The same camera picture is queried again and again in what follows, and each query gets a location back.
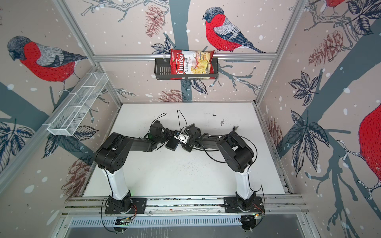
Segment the black network switch box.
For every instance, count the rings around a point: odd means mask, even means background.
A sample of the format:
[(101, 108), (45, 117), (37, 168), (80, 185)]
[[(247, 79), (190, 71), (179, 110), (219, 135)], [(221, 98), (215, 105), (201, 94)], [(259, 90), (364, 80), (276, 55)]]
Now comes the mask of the black network switch box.
[(172, 137), (171, 139), (168, 140), (168, 142), (166, 143), (165, 147), (166, 149), (169, 149), (171, 151), (176, 151), (178, 145), (179, 145), (179, 140)]

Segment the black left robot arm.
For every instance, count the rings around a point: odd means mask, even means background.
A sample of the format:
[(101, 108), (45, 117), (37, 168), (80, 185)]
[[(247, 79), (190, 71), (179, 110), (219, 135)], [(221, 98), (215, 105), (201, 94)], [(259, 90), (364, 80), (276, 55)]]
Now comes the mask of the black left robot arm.
[(123, 166), (131, 151), (153, 152), (163, 146), (174, 132), (164, 128), (160, 121), (151, 124), (142, 138), (112, 133), (96, 151), (95, 162), (104, 172), (111, 189), (110, 201), (123, 209), (131, 207), (131, 191), (128, 188)]

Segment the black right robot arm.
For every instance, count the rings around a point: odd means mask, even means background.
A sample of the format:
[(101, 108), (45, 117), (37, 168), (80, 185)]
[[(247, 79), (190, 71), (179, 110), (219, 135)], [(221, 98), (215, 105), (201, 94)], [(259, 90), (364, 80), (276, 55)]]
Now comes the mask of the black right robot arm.
[(176, 132), (174, 138), (188, 152), (196, 149), (206, 153), (212, 150), (220, 152), (224, 159), (222, 163), (226, 163), (235, 172), (237, 206), (243, 211), (249, 210), (256, 198), (256, 192), (250, 186), (249, 168), (256, 160), (257, 152), (246, 144), (235, 129), (224, 135), (202, 134), (192, 124), (183, 132)]

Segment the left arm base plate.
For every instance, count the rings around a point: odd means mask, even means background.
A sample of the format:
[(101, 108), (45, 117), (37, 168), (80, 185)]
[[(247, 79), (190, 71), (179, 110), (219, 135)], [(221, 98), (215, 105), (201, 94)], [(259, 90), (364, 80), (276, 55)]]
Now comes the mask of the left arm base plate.
[(144, 214), (147, 204), (146, 198), (125, 198), (116, 200), (109, 197), (105, 205), (105, 214), (122, 215), (122, 214)]

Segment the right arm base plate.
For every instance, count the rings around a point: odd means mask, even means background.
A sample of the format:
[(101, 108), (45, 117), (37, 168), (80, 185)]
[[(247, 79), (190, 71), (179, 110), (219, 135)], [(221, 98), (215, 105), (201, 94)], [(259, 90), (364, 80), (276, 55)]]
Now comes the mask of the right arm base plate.
[(250, 197), (246, 200), (241, 197), (224, 197), (222, 208), (226, 213), (264, 213), (265, 206), (260, 196)]

